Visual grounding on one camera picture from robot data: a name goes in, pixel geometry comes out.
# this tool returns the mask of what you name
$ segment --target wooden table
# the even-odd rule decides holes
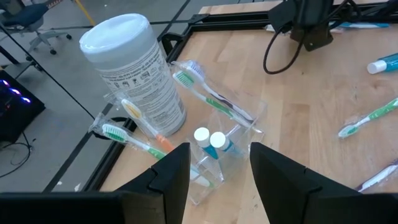
[[[200,12],[266,11],[278,3],[211,6]],[[264,30],[194,33],[179,60],[198,60],[212,79],[266,101],[263,144],[337,182],[356,187],[398,157],[398,111],[367,124],[350,138],[337,138],[345,122],[398,96],[398,74],[370,75],[366,71],[369,62],[398,52],[398,42],[394,41],[397,31],[393,27],[335,34],[326,47],[302,50],[294,65],[278,75],[268,75],[262,69],[273,35]],[[278,37],[270,52],[269,68],[285,66],[296,47],[288,37]],[[186,107],[188,112],[198,109],[193,103]],[[154,162],[143,152],[124,150],[102,190],[118,188]],[[392,190],[398,191],[398,185],[382,189]],[[183,222],[267,223],[249,163],[199,206],[187,202]]]

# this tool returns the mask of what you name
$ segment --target computer tower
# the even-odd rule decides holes
[[[0,142],[16,142],[44,109],[37,97],[4,70],[0,71]]]

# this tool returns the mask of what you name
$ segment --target green toothbrush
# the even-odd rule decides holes
[[[106,137],[108,137],[114,141],[118,141],[121,143],[130,142],[130,143],[133,143],[133,144],[141,147],[143,150],[145,150],[145,151],[149,152],[151,155],[153,155],[156,159],[161,159],[164,156],[166,156],[166,153],[164,153],[160,150],[154,149],[153,147],[150,147],[147,144],[131,137],[130,135],[128,135],[128,133],[125,130],[123,130],[117,126],[114,126],[112,124],[102,125],[102,131]]]
[[[182,71],[176,72],[173,74],[173,78],[175,81],[177,81],[177,83],[179,83],[181,86],[189,89],[197,98],[199,98],[200,100],[202,100],[203,102],[207,103],[208,105],[214,107],[215,109],[217,109],[218,111],[226,114],[227,116],[229,116],[230,118],[234,119],[236,122],[238,122],[239,124],[243,125],[246,128],[252,128],[253,130],[255,130],[258,133],[262,133],[261,130],[256,129],[255,127],[251,126],[251,123],[249,123],[248,121],[246,121],[244,118],[242,118],[240,115],[236,114],[234,111],[231,111],[230,109],[228,109],[227,107],[221,105],[220,103],[218,103],[217,101],[205,97],[202,94],[198,93],[194,88],[193,88],[193,84],[195,83],[195,81],[187,74],[185,74]]]
[[[102,130],[103,130],[103,134],[106,137],[112,139],[113,141],[117,141],[117,142],[121,142],[121,143],[131,142],[131,143],[143,148],[143,150],[149,152],[156,159],[162,159],[163,157],[166,156],[166,153],[164,153],[160,150],[154,149],[153,147],[150,147],[147,144],[131,137],[130,135],[128,135],[128,133],[125,130],[123,130],[117,126],[114,126],[112,124],[104,124],[104,125],[102,125]],[[211,188],[214,187],[214,184],[211,183],[206,178],[204,178],[204,176],[200,175],[199,170],[197,170],[192,165],[190,168],[190,180],[194,181],[197,184],[205,186],[205,187],[211,187]]]
[[[363,118],[361,121],[358,121],[356,124],[351,124],[351,125],[345,126],[338,133],[338,137],[346,138],[352,134],[355,134],[362,124],[367,123],[368,121],[374,120],[376,118],[380,118],[381,116],[388,114],[388,112],[393,111],[396,108],[398,108],[398,98],[393,99],[387,105],[373,111],[372,113],[367,115],[365,118]]]

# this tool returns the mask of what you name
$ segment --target black cable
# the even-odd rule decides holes
[[[329,22],[330,22],[330,19],[332,19],[334,16],[336,16],[338,13],[340,13],[340,12],[343,10],[343,8],[344,8],[345,6],[347,6],[348,4],[349,4],[350,6],[352,6],[352,8],[353,8],[353,9],[356,11],[356,13],[357,13],[356,17],[355,17],[353,20],[351,20],[351,21],[358,21],[358,20],[360,20],[360,19],[361,19],[361,10],[360,10],[360,8],[358,7],[358,5],[357,5],[353,0],[344,0],[344,1],[343,1],[335,10],[333,10],[324,20],[322,20],[318,25],[315,25],[314,28],[316,28],[316,27],[318,27],[318,26],[324,26],[325,23],[329,23]],[[330,29],[335,28],[335,27],[339,26],[339,25],[342,24],[342,23],[343,23],[343,19],[342,19],[342,20],[338,20],[338,21],[334,22],[334,23],[330,26]],[[291,59],[291,61],[290,61],[284,68],[281,68],[281,69],[276,70],[276,71],[269,71],[268,68],[267,68],[267,58],[268,58],[268,54],[269,54],[269,51],[270,51],[270,49],[271,49],[271,46],[272,46],[272,44],[274,43],[276,37],[282,32],[282,28],[283,28],[283,27],[281,27],[277,32],[275,32],[274,36],[271,38],[271,41],[269,42],[269,44],[268,44],[268,46],[267,46],[267,49],[266,49],[266,53],[265,53],[265,55],[264,55],[264,60],[263,60],[263,62],[262,62],[262,67],[263,67],[264,71],[265,71],[266,73],[270,74],[270,75],[275,75],[275,74],[284,72],[284,71],[286,71],[287,69],[289,69],[289,68],[293,65],[293,63],[296,61],[297,57],[299,56],[299,53],[300,53],[300,51],[301,51],[301,48],[303,47],[304,40],[305,40],[305,38],[306,38],[306,36],[307,36],[307,33],[308,33],[308,31],[309,31],[309,30],[304,30],[303,37],[301,38],[300,42],[298,43],[297,50],[296,50],[296,52],[294,53],[294,56],[293,56],[293,58]]]
[[[281,68],[281,69],[276,70],[276,71],[270,71],[267,68],[267,58],[268,58],[269,50],[271,49],[271,46],[274,43],[276,37],[282,32],[282,28],[283,27],[281,27],[277,32],[275,32],[274,36],[272,37],[271,41],[269,42],[269,44],[267,46],[266,54],[264,55],[264,60],[262,62],[262,67],[263,67],[264,71],[266,71],[266,73],[268,73],[270,75],[275,75],[275,74],[284,72],[284,71],[286,71],[287,69],[289,69],[293,65],[293,63],[296,61],[297,57],[299,56],[301,48],[303,47],[304,39],[306,37],[306,33],[304,33],[303,37],[300,40],[300,43],[298,43],[298,47],[297,47],[296,53],[294,53],[293,58],[291,59],[291,61],[284,68]]]
[[[32,150],[32,146],[29,144],[29,141],[27,140],[25,133],[22,132],[22,134],[23,134],[23,136],[24,136],[24,138],[25,138],[26,143],[22,143],[22,142],[10,143],[10,144],[8,144],[8,145],[2,147],[1,149],[5,149],[5,148],[7,148],[7,147],[9,147],[9,146],[13,146],[13,145],[23,145],[23,146],[26,146],[26,148],[27,148],[27,155],[26,155],[20,162],[18,162],[17,164],[15,164],[15,166],[17,166],[15,169],[13,169],[13,170],[11,170],[10,172],[7,172],[7,173],[5,173],[5,174],[3,174],[3,175],[0,175],[0,178],[5,177],[5,176],[7,176],[7,175],[9,175],[9,174],[12,174],[13,172],[15,172],[16,170],[18,170],[19,168],[21,168],[21,167],[28,161],[28,159],[29,159],[29,157],[30,157],[30,152],[31,152],[31,150]],[[14,155],[12,156],[12,159],[11,159],[11,161],[10,161],[10,163],[11,163],[12,165],[14,165],[14,164],[12,163],[12,160],[13,160],[14,156],[15,156],[15,153],[14,153]]]

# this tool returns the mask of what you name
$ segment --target toothpaste cap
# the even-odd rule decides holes
[[[195,138],[200,147],[208,147],[210,145],[209,143],[210,132],[209,129],[207,128],[202,127],[196,129],[196,131],[193,133],[193,137]]]
[[[225,150],[229,145],[229,140],[222,132],[215,132],[210,136],[210,144],[219,150]]]
[[[370,74],[376,74],[384,71],[386,68],[387,68],[387,63],[383,60],[378,60],[368,65],[368,72]]]

